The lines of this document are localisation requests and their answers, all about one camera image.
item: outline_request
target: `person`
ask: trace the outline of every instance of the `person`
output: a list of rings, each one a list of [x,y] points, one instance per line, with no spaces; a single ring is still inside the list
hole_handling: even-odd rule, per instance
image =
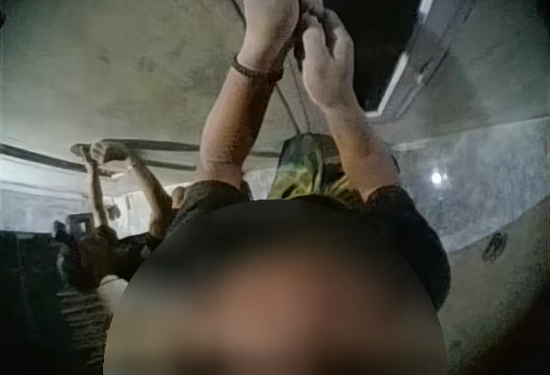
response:
[[[65,223],[53,222],[53,237],[50,246],[58,249],[56,266],[58,276],[64,289],[75,287],[88,290],[91,282],[82,268],[82,260],[78,249],[78,241],[67,231]]]
[[[79,244],[82,265],[92,276],[95,287],[100,288],[100,291],[114,293],[106,301],[112,309],[118,303],[126,282],[166,236],[177,213],[173,205],[181,204],[185,190],[175,195],[178,201],[174,203],[149,168],[121,143],[101,141],[91,147],[79,144],[73,150],[82,157],[88,173],[89,199],[95,223],[93,232]],[[117,232],[109,226],[99,167],[112,161],[123,162],[136,175],[150,204],[150,227],[143,234],[119,239]]]
[[[358,105],[350,35],[331,10],[301,15],[300,0],[244,0],[244,10],[241,50],[206,121],[195,182],[164,243],[170,248],[181,242],[186,252],[161,248],[150,260],[171,253],[174,261],[191,260],[190,267],[203,272],[190,274],[189,279],[197,279],[188,289],[191,307],[176,307],[175,315],[163,312],[170,336],[177,333],[167,350],[176,350],[184,373],[444,373],[436,310],[449,291],[449,263]],[[331,138],[304,133],[285,143],[269,193],[272,201],[266,202],[280,210],[271,210],[270,223],[263,225],[255,209],[264,202],[249,202],[241,191],[241,168],[297,29],[305,52],[303,82]],[[305,218],[312,207],[320,215],[308,214],[307,228],[278,228],[286,224],[285,216]],[[244,237],[220,227],[220,236],[213,237],[216,218],[230,224],[227,219],[239,213],[256,229],[244,227]],[[364,224],[368,232],[353,235],[353,243],[343,249],[347,235],[331,223],[336,215],[349,224]],[[190,234],[196,224],[210,229]],[[280,244],[264,248],[267,237]],[[401,276],[395,272],[396,258],[366,250],[367,243],[375,242],[389,245],[413,270],[423,287],[418,296],[409,297],[394,284],[393,278]],[[247,251],[252,243],[256,251]],[[225,256],[230,259],[223,263]],[[214,274],[211,267],[218,259],[223,266]],[[182,287],[179,280],[176,285]],[[414,323],[407,317],[419,308],[428,317],[420,314],[420,330],[409,332]],[[123,333],[123,317],[119,322],[117,317],[111,345]],[[415,348],[424,346],[424,352],[437,351],[442,360],[421,359]],[[106,353],[106,365],[115,364],[107,358]],[[420,361],[422,369],[414,366]]]
[[[399,185],[396,161],[359,106],[353,90],[353,41],[344,24],[330,9],[304,11],[301,0],[244,0],[244,10],[241,50],[206,121],[195,182],[186,190],[168,238],[202,213],[248,200],[241,192],[241,168],[299,30],[303,83],[331,136],[304,133],[288,140],[268,198],[360,216],[406,258],[439,308],[449,290],[447,256]]]

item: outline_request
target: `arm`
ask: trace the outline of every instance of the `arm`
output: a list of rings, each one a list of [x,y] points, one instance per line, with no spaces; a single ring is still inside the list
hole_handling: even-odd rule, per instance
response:
[[[353,92],[350,35],[332,11],[321,20],[310,16],[303,34],[304,85],[327,119],[345,174],[366,201],[376,189],[397,184],[399,174]]]
[[[244,0],[244,6],[247,31],[237,61],[254,71],[280,70],[297,25],[298,0]],[[229,70],[203,130],[196,180],[240,187],[241,167],[258,136],[274,85]]]
[[[87,150],[81,148],[81,154],[84,158],[84,166],[87,171],[87,182],[89,187],[89,201],[92,206],[95,227],[109,225],[107,212],[103,205],[103,191],[101,190],[100,172],[97,162],[90,156]]]
[[[92,146],[93,158],[101,163],[108,163],[112,160],[124,161],[125,166],[131,169],[137,178],[139,187],[145,194],[145,199],[151,208],[150,232],[153,237],[163,237],[162,231],[168,228],[169,221],[165,221],[169,216],[172,207],[172,200],[162,184],[153,175],[151,170],[141,161],[141,159],[125,145],[115,142],[98,142]]]

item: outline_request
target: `wrist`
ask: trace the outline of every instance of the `wrist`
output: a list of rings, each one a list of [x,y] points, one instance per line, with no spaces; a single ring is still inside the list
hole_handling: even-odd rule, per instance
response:
[[[320,104],[321,111],[327,115],[362,114],[363,112],[353,89],[350,89],[342,95],[336,95],[330,101],[317,101],[317,103]]]
[[[260,45],[245,39],[237,54],[237,61],[254,71],[276,71],[281,68],[279,54],[280,50],[273,46]]]

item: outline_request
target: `hand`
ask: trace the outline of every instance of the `hand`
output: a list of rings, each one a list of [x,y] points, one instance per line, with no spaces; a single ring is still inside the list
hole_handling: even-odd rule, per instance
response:
[[[280,66],[298,23],[298,0],[244,0],[244,11],[247,32],[239,62],[257,71]]]
[[[107,141],[98,141],[92,144],[90,154],[98,164],[109,163],[113,160],[125,161],[130,157],[130,152],[125,145]]]
[[[357,106],[353,92],[353,41],[331,10],[306,19],[303,33],[303,83],[323,111]]]

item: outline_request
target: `clothing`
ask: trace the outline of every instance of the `clothing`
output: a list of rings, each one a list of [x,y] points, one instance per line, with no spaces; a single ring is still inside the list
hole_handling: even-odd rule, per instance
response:
[[[333,139],[307,133],[284,142],[267,198],[288,200],[312,194],[328,196],[352,210],[364,204],[342,169]]]
[[[113,274],[108,274],[101,279],[97,288],[97,295],[109,314],[113,314],[119,305],[120,298],[128,286],[128,281]]]
[[[301,195],[293,200],[304,200],[327,206],[337,211],[348,212],[369,226],[372,236],[391,245],[418,275],[438,310],[447,297],[450,270],[447,256],[436,232],[416,210],[413,201],[399,186],[386,186],[376,190],[366,204],[350,209],[326,195]],[[200,181],[192,184],[186,192],[186,200],[170,231],[180,224],[192,222],[202,214],[214,212],[226,206],[248,201],[237,188],[220,181]]]

